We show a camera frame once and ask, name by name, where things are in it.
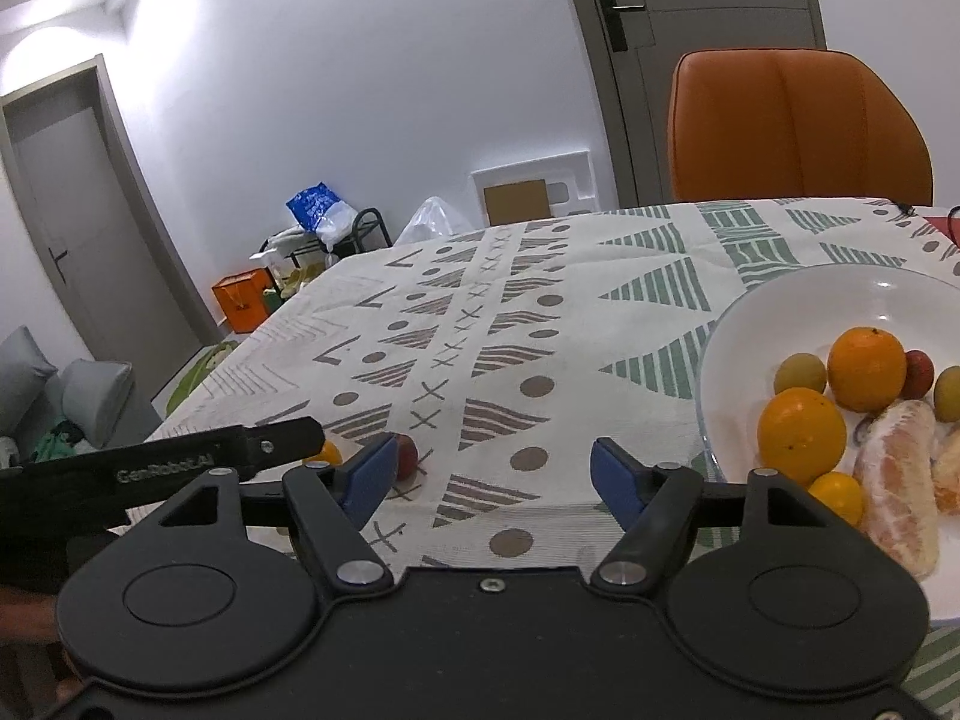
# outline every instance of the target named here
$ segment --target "person's hand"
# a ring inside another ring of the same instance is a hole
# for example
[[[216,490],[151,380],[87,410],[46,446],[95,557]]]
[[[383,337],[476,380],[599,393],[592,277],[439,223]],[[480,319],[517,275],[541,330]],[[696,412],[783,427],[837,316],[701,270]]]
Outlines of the person's hand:
[[[52,644],[56,641],[56,596],[0,584],[0,642]]]

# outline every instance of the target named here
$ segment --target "silver bolt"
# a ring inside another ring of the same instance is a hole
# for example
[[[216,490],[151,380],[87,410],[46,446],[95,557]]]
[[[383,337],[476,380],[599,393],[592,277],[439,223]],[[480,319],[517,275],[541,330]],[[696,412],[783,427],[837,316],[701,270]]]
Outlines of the silver bolt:
[[[496,577],[487,577],[480,580],[480,589],[484,592],[503,592],[507,589],[507,583]]]
[[[614,560],[600,567],[600,579],[607,584],[639,584],[647,578],[647,569],[631,560]]]
[[[337,579],[347,584],[373,584],[383,573],[383,566],[378,562],[348,560],[337,569]]]

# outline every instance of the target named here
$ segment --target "cardboard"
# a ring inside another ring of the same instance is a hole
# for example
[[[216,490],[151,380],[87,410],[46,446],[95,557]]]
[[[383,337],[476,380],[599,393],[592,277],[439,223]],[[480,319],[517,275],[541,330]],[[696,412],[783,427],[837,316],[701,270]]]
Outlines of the cardboard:
[[[542,179],[486,187],[483,201],[491,225],[552,217],[546,196],[546,181]]]

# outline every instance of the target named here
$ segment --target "dining table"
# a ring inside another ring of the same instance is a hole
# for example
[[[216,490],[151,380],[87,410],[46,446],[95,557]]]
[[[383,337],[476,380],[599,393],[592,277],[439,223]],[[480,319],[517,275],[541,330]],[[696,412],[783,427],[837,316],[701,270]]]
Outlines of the dining table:
[[[715,480],[696,376],[728,306],[830,263],[960,286],[960,250],[934,221],[886,199],[717,200],[349,257],[246,338],[153,437],[311,415],[348,457],[381,431],[405,433],[419,465],[364,530],[392,571],[590,571],[622,535],[590,483],[594,440]],[[251,537],[290,550],[276,531]],[[701,530],[691,558],[736,538]],[[930,631],[905,688],[960,716],[960,629]]]

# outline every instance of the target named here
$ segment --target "sofa cushion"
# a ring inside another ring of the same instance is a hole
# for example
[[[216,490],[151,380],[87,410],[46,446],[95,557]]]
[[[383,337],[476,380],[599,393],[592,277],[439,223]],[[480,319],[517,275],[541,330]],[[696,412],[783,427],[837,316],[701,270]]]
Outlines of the sofa cushion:
[[[129,362],[74,360],[61,379],[64,416],[83,430],[90,443],[103,448],[130,395],[133,366]]]
[[[56,367],[21,325],[0,343],[0,435],[12,436]]]

